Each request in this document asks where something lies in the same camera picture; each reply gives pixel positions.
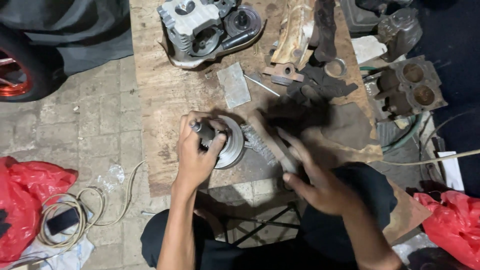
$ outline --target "smartphone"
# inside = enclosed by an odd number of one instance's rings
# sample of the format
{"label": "smartphone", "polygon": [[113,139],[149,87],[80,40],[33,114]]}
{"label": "smartphone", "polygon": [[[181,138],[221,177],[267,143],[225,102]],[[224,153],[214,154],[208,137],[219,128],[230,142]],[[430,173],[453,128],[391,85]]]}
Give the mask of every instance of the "smartphone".
{"label": "smartphone", "polygon": [[47,227],[51,235],[56,235],[80,221],[77,208],[70,208],[55,217],[47,220]]}

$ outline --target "hand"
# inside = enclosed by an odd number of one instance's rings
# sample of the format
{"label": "hand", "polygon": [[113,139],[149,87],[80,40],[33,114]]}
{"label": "hand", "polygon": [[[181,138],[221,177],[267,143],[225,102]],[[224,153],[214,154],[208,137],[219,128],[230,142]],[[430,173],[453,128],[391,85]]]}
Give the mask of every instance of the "hand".
{"label": "hand", "polygon": [[[196,119],[211,118],[208,113],[191,111],[188,115],[180,118],[180,137],[177,141],[177,154],[179,157],[179,172],[174,185],[180,190],[191,192],[205,181],[215,167],[218,154],[227,139],[225,134],[218,134],[210,144],[208,151],[199,148],[200,137],[188,126],[188,123]],[[211,123],[219,127],[220,123]]]}
{"label": "hand", "polygon": [[281,129],[278,134],[292,145],[290,151],[302,162],[311,184],[306,184],[292,173],[285,173],[283,180],[311,206],[326,214],[343,215],[352,205],[362,202],[360,197],[333,173],[316,165],[299,139]]}

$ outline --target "red plastic bag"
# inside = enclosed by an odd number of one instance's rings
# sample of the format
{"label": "red plastic bag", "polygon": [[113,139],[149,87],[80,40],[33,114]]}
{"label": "red plastic bag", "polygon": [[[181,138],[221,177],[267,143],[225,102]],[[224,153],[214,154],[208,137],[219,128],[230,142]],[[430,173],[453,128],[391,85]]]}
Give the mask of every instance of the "red plastic bag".
{"label": "red plastic bag", "polygon": [[480,270],[480,199],[457,191],[442,193],[442,204],[425,193],[413,197],[432,212],[422,223],[430,240],[461,263]]}
{"label": "red plastic bag", "polygon": [[0,158],[0,209],[5,209],[5,222],[12,225],[0,238],[0,268],[18,260],[37,235],[42,202],[66,192],[77,175],[46,162]]}

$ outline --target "black pants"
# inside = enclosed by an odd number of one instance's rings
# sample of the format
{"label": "black pants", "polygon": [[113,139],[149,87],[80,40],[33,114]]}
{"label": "black pants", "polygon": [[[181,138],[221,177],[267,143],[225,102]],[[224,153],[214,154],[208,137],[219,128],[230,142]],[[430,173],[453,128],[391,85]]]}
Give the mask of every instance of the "black pants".
{"label": "black pants", "polygon": [[[351,163],[332,170],[354,189],[376,218],[380,229],[390,223],[397,204],[386,177],[364,163]],[[147,223],[140,238],[142,255],[156,267],[167,224],[168,209]],[[239,248],[216,241],[212,228],[193,215],[196,269],[356,269],[352,245],[340,216],[323,214],[308,206],[295,239],[269,245]]]}

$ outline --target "white cable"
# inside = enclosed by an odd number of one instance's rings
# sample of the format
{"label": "white cable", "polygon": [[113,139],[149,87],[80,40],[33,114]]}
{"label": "white cable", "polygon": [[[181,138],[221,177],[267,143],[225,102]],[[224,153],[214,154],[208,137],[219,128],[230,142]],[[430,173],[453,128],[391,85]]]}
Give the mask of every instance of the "white cable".
{"label": "white cable", "polygon": [[[138,168],[144,162],[145,162],[145,160],[138,163],[137,166],[135,166],[135,168],[133,169],[132,174],[130,175],[130,178],[128,180],[128,185],[127,185],[127,190],[126,190],[127,196],[125,198],[125,205],[123,206],[123,210],[122,210],[121,214],[118,216],[118,218],[115,221],[112,221],[112,222],[109,222],[109,223],[106,223],[106,224],[97,224],[96,223],[98,221],[98,219],[102,216],[103,211],[105,209],[105,198],[103,197],[102,193],[100,192],[100,190],[97,187],[89,186],[89,187],[86,187],[86,188],[80,190],[80,192],[77,194],[77,196],[74,196],[70,193],[60,193],[60,194],[55,194],[53,196],[50,196],[47,200],[45,200],[43,202],[42,206],[44,206],[50,199],[55,198],[55,197],[67,196],[70,199],[72,199],[72,201],[62,201],[62,202],[54,203],[54,204],[48,206],[47,208],[45,208],[43,210],[42,221],[40,223],[40,233],[37,235],[37,239],[41,243],[43,243],[44,245],[47,245],[47,246],[52,247],[52,248],[63,248],[64,247],[65,249],[60,252],[60,254],[62,254],[64,252],[68,251],[71,247],[73,247],[78,242],[78,240],[83,236],[83,234],[86,231],[88,231],[88,229],[90,229],[92,226],[109,226],[109,225],[113,225],[113,224],[119,222],[123,218],[125,213],[127,212],[128,206],[129,206],[130,201],[132,199],[133,179],[134,179],[134,177],[137,173]],[[90,221],[87,220],[87,213],[85,212],[85,210],[81,206],[81,199],[80,199],[80,196],[82,195],[82,193],[87,191],[87,190],[94,191],[95,193],[98,194],[98,197],[100,198],[100,211]],[[60,208],[60,206],[67,206],[69,208],[75,207],[77,209],[78,213],[79,213],[80,221],[78,222],[77,228],[76,228],[76,230],[73,234],[70,234],[69,237],[67,239],[65,239],[64,241],[57,243],[57,242],[53,241],[52,239],[50,239],[49,236],[45,233],[45,225],[46,225],[45,223],[47,221],[47,217],[50,216],[49,214],[50,213],[54,214],[55,211],[57,211]]]}
{"label": "white cable", "polygon": [[476,155],[480,154],[480,149],[473,150],[473,151],[468,151],[464,153],[459,153],[459,154],[454,154],[442,158],[437,158],[437,159],[432,159],[432,160],[424,160],[424,161],[418,161],[418,162],[407,162],[407,163],[397,163],[397,162],[389,162],[385,160],[379,160],[380,162],[390,164],[390,165],[399,165],[399,166],[406,166],[406,165],[421,165],[421,164],[427,164],[430,162],[437,162],[437,161],[443,161],[443,160],[449,160],[449,159],[454,159],[454,158],[460,158],[460,157],[465,157],[465,156],[471,156],[471,155]]}
{"label": "white cable", "polygon": [[252,82],[254,82],[254,83],[256,83],[256,84],[260,85],[261,87],[263,87],[263,88],[267,89],[268,91],[270,91],[270,92],[271,92],[272,94],[274,94],[275,96],[277,96],[277,97],[279,97],[279,96],[280,96],[279,94],[277,94],[277,93],[276,93],[275,91],[273,91],[272,89],[270,89],[270,88],[268,88],[268,87],[264,86],[263,84],[261,84],[261,83],[259,83],[259,82],[255,81],[255,80],[253,80],[253,79],[252,79],[252,78],[250,78],[249,76],[247,76],[247,75],[245,75],[245,74],[244,74],[243,76],[245,76],[245,78],[247,78],[247,79],[251,80]]}

